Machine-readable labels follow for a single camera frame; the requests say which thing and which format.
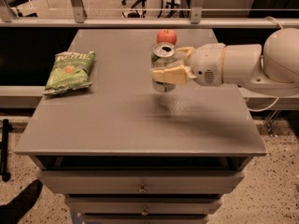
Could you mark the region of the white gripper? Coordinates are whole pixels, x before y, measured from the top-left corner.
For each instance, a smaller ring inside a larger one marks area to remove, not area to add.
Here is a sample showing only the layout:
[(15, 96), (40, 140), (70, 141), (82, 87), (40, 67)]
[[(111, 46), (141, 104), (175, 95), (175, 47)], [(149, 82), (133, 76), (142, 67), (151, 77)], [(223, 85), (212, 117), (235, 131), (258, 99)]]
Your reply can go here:
[(205, 44), (197, 49), (194, 47), (177, 48), (177, 58), (190, 66), (182, 64), (171, 68), (153, 68), (150, 70), (151, 77), (157, 82), (175, 85), (183, 85), (194, 79), (201, 86), (220, 86), (224, 51), (223, 43)]

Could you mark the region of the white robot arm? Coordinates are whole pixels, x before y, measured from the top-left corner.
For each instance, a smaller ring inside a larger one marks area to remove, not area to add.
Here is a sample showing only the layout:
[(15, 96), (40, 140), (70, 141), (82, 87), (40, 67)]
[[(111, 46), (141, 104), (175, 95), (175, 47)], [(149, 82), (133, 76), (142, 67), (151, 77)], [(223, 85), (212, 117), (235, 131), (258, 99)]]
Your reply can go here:
[(183, 85), (238, 85), (270, 96), (292, 96), (299, 92), (299, 29), (282, 28), (263, 45), (205, 44), (177, 49), (173, 64), (150, 69), (153, 80)]

